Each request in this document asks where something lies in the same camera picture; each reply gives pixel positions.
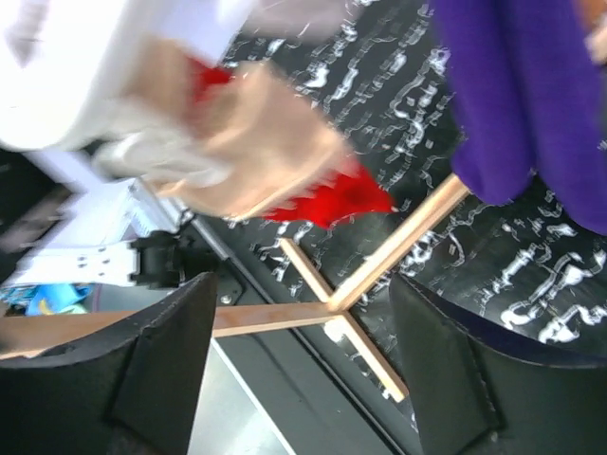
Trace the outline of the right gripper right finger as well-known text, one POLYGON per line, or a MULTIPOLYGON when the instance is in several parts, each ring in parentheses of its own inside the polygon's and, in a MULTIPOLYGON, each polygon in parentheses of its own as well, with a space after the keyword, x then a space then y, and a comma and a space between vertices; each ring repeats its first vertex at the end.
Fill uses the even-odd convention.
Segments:
POLYGON ((604 357, 509 331, 400 276, 389 293, 424 453, 605 453, 604 357))

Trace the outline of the purple sock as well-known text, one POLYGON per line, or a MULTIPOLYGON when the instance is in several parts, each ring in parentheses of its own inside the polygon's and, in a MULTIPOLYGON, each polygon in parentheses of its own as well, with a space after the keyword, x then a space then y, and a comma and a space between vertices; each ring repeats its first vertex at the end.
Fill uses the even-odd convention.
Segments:
POLYGON ((534 176, 580 226, 606 231, 605 89, 572 1, 436 1, 465 141, 453 172, 503 205, 534 176))

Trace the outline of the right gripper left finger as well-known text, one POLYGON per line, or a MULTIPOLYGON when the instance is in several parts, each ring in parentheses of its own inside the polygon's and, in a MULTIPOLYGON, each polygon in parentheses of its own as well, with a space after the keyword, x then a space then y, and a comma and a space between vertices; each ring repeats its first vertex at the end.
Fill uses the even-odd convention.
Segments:
POLYGON ((2 453, 187 453, 216 287, 202 274, 96 333, 2 361, 2 453))

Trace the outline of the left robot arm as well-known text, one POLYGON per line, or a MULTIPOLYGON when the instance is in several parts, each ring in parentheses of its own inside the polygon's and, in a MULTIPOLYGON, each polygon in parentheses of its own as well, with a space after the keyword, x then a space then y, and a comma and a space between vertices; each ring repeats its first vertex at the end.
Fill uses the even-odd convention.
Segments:
POLYGON ((118 218, 93 206, 120 193, 81 160, 101 137, 151 37, 217 63, 246 21, 247 1, 5 1, 1 5, 1 144, 72 190, 61 221, 27 241, 13 284, 49 283, 42 258, 92 246, 118 218))

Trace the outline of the wooden hanger stand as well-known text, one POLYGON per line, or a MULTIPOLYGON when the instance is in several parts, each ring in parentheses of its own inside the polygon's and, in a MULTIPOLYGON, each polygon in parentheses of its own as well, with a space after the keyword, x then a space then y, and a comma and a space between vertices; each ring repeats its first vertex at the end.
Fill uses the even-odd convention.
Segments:
MULTIPOLYGON (((409 395, 409 390, 374 342, 350 316, 349 309, 411 250, 424 233, 434 228, 468 195, 469 189, 456 175, 447 177, 337 290, 330 288, 294 241, 280 239, 284 254, 319 300, 220 308, 215 312, 212 335, 216 338, 239 336, 336 320, 389 394, 396 402, 402 401, 409 395)), ((118 311, 2 318, 1 340, 8 346, 1 349, 1 357, 34 357, 134 314, 133 311, 118 311)))

